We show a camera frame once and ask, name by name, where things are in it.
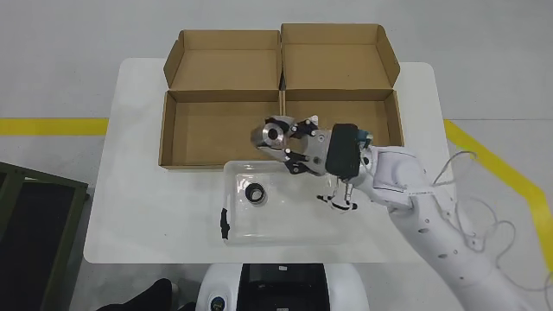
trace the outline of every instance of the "brown cardboard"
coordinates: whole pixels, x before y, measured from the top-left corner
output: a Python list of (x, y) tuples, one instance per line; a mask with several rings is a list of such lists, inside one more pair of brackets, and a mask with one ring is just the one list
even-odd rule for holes
[(319, 126), (355, 123), (376, 145), (403, 145), (393, 85), (399, 64), (377, 24), (283, 24), (283, 112)]
[(276, 114), (316, 114), (326, 129), (356, 123), (377, 145), (403, 145), (392, 89), (399, 64), (377, 24), (283, 24), (282, 35), (183, 30), (163, 71), (165, 168), (267, 160), (250, 144), (250, 131)]
[(184, 30), (163, 68), (165, 95), (159, 164), (211, 168), (266, 160), (250, 131), (280, 114), (280, 34)]

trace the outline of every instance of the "gray floor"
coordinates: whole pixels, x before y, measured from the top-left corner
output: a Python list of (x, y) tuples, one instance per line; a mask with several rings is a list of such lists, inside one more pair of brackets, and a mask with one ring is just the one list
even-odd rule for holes
[[(381, 23), (401, 61), (434, 67), (443, 116), (553, 204), (553, 0), (0, 0), (0, 16), (0, 117), (109, 117), (120, 63), (165, 57), (184, 28)], [(103, 137), (0, 136), (0, 160), (94, 186), (102, 146)], [(505, 265), (521, 282), (541, 284), (545, 265), (520, 195), (478, 166), (459, 188), (517, 223), (522, 235)], [(93, 265), (76, 255), (73, 272), (79, 265), (72, 310), (126, 300), (159, 276), (183, 287), (183, 301), (194, 298), (206, 268)], [(375, 310), (459, 309), (428, 267), (359, 269)], [(542, 295), (528, 297), (544, 309)]]

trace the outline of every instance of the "white table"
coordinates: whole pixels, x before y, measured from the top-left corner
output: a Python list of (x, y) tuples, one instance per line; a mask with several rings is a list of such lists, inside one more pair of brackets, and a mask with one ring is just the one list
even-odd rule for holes
[[(91, 263), (420, 262), (386, 210), (362, 194), (352, 213), (361, 235), (344, 244), (227, 246), (220, 237), (221, 171), (169, 171), (157, 165), (163, 59), (121, 64), (92, 204), (84, 255)], [(434, 71), (402, 63), (395, 84), (405, 145), (430, 175), (448, 159)], [(451, 177), (451, 171), (445, 175)]]

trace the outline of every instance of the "metal cylinder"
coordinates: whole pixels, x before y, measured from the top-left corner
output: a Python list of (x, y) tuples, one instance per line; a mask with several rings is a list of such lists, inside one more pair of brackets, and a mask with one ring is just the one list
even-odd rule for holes
[(254, 129), (251, 132), (250, 141), (256, 148), (283, 149), (286, 144), (283, 129), (274, 123), (267, 123)]

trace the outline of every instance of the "robotic arm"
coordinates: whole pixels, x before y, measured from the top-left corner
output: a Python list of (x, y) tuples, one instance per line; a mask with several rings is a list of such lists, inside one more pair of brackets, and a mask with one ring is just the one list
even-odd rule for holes
[[(321, 200), (354, 210), (353, 188), (388, 208), (391, 221), (415, 251), (442, 277), (466, 310), (522, 311), (532, 307), (483, 253), (471, 225), (444, 187), (430, 182), (415, 155), (403, 147), (372, 146), (372, 136), (353, 124), (320, 130), (317, 117), (297, 123), (269, 117), (251, 141), (291, 174), (335, 175), (345, 182), (344, 203), (335, 194)], [(298, 139), (301, 152), (288, 148)]]

